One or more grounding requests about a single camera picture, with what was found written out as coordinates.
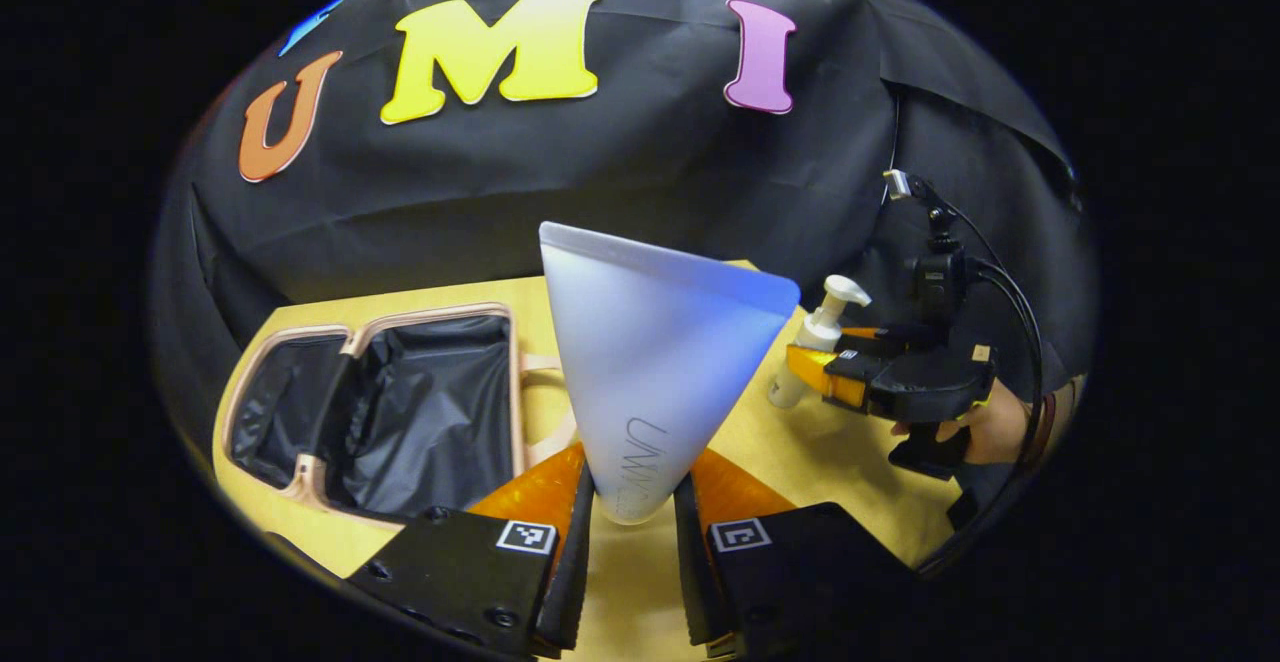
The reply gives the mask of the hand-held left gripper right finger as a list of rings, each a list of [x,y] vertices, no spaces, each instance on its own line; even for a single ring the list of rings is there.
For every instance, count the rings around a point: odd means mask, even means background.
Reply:
[[[675,492],[690,642],[712,661],[850,661],[915,574],[835,502],[799,507],[716,451]]]

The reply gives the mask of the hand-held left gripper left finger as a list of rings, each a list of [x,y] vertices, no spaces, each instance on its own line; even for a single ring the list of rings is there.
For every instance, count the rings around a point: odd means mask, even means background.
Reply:
[[[434,506],[349,577],[381,608],[471,650],[557,659],[576,645],[594,485],[573,443],[471,510]]]

